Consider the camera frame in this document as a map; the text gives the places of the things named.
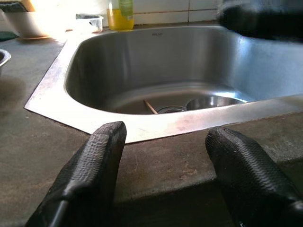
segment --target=sink basin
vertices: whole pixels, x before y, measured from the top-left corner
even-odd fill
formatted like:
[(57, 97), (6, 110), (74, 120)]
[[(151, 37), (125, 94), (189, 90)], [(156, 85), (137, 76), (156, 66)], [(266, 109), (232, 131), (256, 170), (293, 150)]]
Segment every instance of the sink basin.
[[(108, 31), (69, 40), (26, 109), (88, 133), (124, 121), (127, 142), (150, 140), (303, 111), (302, 58), (301, 44), (219, 26)], [(200, 96), (244, 103), (184, 111)]]

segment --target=white bowl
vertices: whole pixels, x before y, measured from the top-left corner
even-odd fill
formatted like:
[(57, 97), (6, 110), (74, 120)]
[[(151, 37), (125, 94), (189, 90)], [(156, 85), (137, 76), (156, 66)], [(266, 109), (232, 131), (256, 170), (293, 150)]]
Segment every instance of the white bowl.
[(2, 15), (12, 32), (22, 38), (54, 36), (66, 30), (61, 11), (2, 12)]

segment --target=sink rim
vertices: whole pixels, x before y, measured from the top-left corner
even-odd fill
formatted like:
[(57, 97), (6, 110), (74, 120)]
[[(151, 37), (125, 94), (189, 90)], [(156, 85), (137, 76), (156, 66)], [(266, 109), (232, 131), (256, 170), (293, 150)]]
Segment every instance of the sink rim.
[[(137, 30), (158, 30), (178, 27), (213, 27), (215, 29), (225, 29), (220, 26), (190, 25), (143, 28), (136, 29), (134, 32)], [(107, 122), (124, 121), (127, 127), (127, 143), (152, 140), (219, 125), (247, 122), (303, 111), (303, 95), (159, 115), (110, 113), (85, 106), (75, 101), (67, 93), (65, 88), (66, 72), (82, 42), (94, 36), (111, 33), (115, 32), (104, 31), (99, 35), (89, 34), (69, 39), (31, 95), (25, 108), (87, 133), (93, 133)]]

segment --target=label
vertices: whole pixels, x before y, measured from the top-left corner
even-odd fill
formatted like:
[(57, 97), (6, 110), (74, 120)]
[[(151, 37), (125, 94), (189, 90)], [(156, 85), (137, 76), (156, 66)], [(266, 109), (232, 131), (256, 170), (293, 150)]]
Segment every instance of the label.
[(129, 20), (134, 14), (133, 0), (119, 0), (119, 9), (121, 10), (121, 15)]

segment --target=dish soap bottle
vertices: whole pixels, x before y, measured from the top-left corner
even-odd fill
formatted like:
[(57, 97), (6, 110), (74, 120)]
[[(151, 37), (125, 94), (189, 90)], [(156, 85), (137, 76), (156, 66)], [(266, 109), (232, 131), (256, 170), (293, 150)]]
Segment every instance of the dish soap bottle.
[(130, 31), (134, 27), (133, 0), (107, 0), (108, 25), (114, 31)]

